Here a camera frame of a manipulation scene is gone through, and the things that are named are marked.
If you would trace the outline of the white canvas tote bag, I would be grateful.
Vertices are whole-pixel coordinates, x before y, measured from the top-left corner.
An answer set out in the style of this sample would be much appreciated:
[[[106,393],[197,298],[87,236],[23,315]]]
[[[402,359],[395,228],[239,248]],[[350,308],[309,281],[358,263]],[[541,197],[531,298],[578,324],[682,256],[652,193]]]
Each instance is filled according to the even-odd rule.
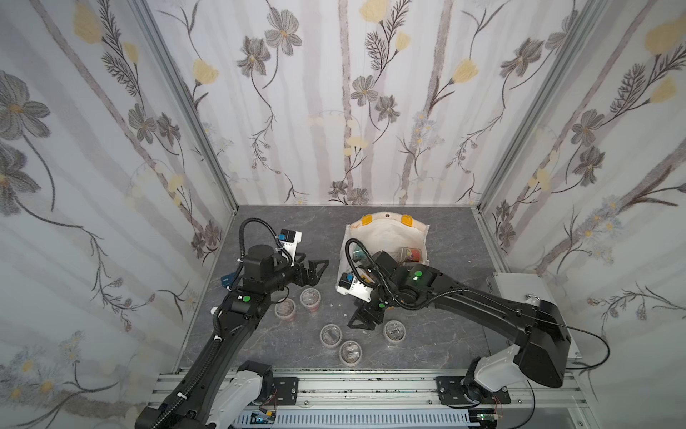
[[[340,252],[339,278],[343,273],[352,273],[344,252],[345,243],[351,238],[361,241],[370,254],[386,251],[398,262],[400,262],[398,251],[401,248],[420,248],[423,252],[421,263],[428,265],[426,241],[429,230],[430,225],[412,218],[409,214],[393,212],[366,214],[355,223],[346,225]]]

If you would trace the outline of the red green label seed jar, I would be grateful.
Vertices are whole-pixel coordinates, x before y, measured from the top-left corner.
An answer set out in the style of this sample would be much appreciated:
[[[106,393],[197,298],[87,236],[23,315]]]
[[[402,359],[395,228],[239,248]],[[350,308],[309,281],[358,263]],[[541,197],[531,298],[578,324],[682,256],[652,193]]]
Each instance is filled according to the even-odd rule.
[[[328,324],[321,329],[319,338],[323,347],[333,350],[342,342],[342,331],[337,325]]]

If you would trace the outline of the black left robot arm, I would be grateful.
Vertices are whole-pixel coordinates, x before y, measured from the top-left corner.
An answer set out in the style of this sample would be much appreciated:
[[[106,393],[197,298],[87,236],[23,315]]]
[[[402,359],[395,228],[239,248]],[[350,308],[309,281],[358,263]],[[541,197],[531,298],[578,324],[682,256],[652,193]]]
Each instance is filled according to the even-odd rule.
[[[249,405],[275,399],[270,366],[247,361],[227,382],[230,363],[268,313],[273,293],[291,285],[316,286],[329,262],[298,252],[302,234],[289,229],[268,227],[273,243],[248,248],[245,230],[250,223],[268,225],[256,217],[241,223],[238,266],[222,282],[227,293],[212,312],[207,344],[161,405],[143,409],[137,428],[229,428]]]

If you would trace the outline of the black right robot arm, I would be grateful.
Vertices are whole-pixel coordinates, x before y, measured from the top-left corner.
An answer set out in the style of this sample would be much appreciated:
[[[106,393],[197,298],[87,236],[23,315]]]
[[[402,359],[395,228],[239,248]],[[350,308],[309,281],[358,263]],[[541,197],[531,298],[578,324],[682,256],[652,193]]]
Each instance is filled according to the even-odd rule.
[[[429,307],[457,314],[501,335],[510,343],[489,357],[477,357],[461,381],[470,403],[510,384],[528,381],[563,386],[571,335],[557,306],[507,300],[469,287],[422,263],[404,266],[386,251],[371,254],[362,241],[345,242],[350,270],[339,279],[341,294],[356,298],[351,329],[372,331],[391,307],[418,312]]]

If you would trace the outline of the yellow stripe lid seed jar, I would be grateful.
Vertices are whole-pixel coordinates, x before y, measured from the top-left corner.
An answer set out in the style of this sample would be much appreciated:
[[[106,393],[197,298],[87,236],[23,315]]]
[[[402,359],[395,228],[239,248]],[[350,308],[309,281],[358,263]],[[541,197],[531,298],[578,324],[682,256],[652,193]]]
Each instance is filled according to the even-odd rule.
[[[387,322],[384,325],[382,332],[385,340],[392,345],[399,345],[407,338],[407,329],[405,325],[398,320]]]

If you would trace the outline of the clear lid seed jar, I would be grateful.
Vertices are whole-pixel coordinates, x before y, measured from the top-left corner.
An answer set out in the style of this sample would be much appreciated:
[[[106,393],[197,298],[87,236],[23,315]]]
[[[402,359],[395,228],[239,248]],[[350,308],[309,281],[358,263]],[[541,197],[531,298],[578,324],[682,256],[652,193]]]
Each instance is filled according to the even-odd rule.
[[[339,360],[344,366],[349,366],[350,368],[357,366],[362,359],[362,355],[362,347],[356,341],[344,341],[339,347]]]

